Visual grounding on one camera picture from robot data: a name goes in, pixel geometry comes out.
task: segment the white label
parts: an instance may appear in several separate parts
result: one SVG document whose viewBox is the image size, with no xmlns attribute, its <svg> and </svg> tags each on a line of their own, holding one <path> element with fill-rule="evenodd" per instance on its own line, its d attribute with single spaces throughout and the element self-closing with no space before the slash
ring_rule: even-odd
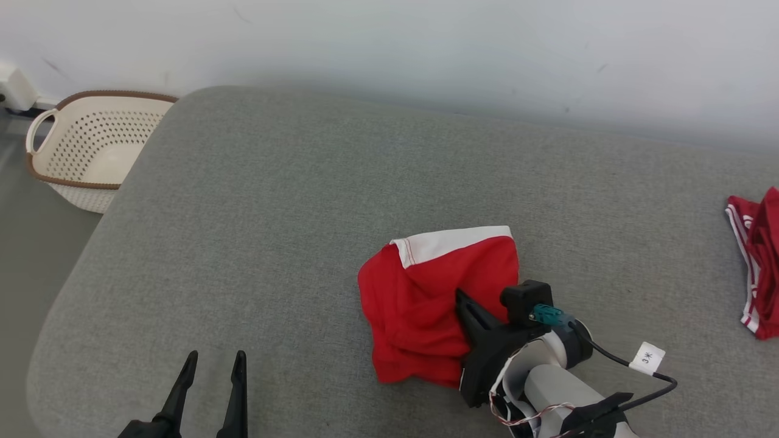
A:
<svg viewBox="0 0 779 438">
<path fill-rule="evenodd" d="M 663 362 L 664 357 L 665 351 L 648 342 L 643 342 L 641 348 L 639 348 L 636 353 L 636 357 L 633 358 L 633 361 L 630 363 L 630 368 L 651 376 L 657 371 L 657 368 L 660 366 L 660 362 Z"/>
</svg>

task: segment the gray floor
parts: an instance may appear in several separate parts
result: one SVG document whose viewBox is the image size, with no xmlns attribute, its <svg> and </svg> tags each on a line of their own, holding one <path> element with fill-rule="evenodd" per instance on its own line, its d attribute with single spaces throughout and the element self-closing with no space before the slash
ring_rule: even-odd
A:
<svg viewBox="0 0 779 438">
<path fill-rule="evenodd" d="M 27 365 L 46 313 L 101 215 L 75 208 L 27 173 L 24 123 L 0 108 L 0 435 L 35 438 Z"/>
</svg>

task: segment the white stripe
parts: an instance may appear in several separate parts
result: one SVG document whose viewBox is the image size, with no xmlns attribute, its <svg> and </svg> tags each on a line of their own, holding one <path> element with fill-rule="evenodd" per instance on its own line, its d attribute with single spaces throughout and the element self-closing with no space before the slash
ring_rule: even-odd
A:
<svg viewBox="0 0 779 438">
<path fill-rule="evenodd" d="M 735 241 L 738 243 L 738 247 L 741 249 L 741 255 L 744 257 L 744 262 L 746 263 L 746 304 L 744 305 L 744 312 L 741 318 L 741 323 L 746 325 L 746 327 L 754 333 L 757 332 L 757 328 L 760 325 L 760 319 L 758 318 L 757 310 L 752 308 L 752 291 L 757 287 L 758 273 L 754 270 L 756 263 L 752 256 L 746 252 L 746 248 L 742 243 L 742 241 L 747 241 L 747 233 L 742 226 L 740 218 L 738 217 L 738 211 L 735 209 L 735 206 L 728 204 L 728 208 L 725 209 L 725 213 L 728 214 L 728 218 L 730 219 L 731 226 L 733 228 L 733 234 L 735 235 Z"/>
<path fill-rule="evenodd" d="M 494 227 L 462 228 L 459 230 L 434 231 L 396 238 L 390 245 L 397 246 L 400 262 L 406 269 L 411 265 L 437 259 L 444 254 L 493 237 L 512 237 L 505 225 Z"/>
</svg>

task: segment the white wall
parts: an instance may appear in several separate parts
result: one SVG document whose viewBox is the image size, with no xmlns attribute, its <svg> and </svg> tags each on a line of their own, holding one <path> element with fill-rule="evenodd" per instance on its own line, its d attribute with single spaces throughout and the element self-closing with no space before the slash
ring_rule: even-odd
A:
<svg viewBox="0 0 779 438">
<path fill-rule="evenodd" d="M 779 150 L 774 0 L 4 0 L 45 97 L 286 85 Z"/>
</svg>

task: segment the gray fabric upholstery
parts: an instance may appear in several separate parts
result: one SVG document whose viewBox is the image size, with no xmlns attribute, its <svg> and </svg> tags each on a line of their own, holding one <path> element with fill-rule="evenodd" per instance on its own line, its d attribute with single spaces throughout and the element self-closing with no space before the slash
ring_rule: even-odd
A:
<svg viewBox="0 0 779 438">
<path fill-rule="evenodd" d="M 182 435 L 221 427 L 235 352 L 250 436 L 507 436 L 486 408 L 376 382 L 356 275 L 392 238 L 507 224 L 520 276 L 631 359 L 667 351 L 643 436 L 777 436 L 779 344 L 738 321 L 745 269 L 723 213 L 779 159 L 249 88 L 198 91 L 153 134 L 51 310 L 28 379 L 49 437 L 150 419 L 187 353 Z M 595 355 L 602 394 L 663 383 Z"/>
</svg>

